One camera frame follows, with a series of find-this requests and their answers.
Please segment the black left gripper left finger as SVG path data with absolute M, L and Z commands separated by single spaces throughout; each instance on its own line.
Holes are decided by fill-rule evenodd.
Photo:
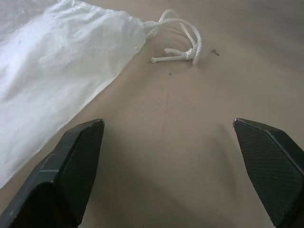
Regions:
M 94 185 L 104 121 L 66 131 L 0 215 L 0 228 L 78 228 Z

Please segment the white drawstring bag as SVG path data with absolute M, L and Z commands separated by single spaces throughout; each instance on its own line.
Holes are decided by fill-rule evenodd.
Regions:
M 143 22 L 81 0 L 0 0 L 0 188 L 142 49 Z

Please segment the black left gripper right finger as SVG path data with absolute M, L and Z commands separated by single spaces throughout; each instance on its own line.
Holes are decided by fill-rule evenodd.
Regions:
M 236 118 L 247 174 L 275 228 L 304 228 L 304 151 L 284 131 Z

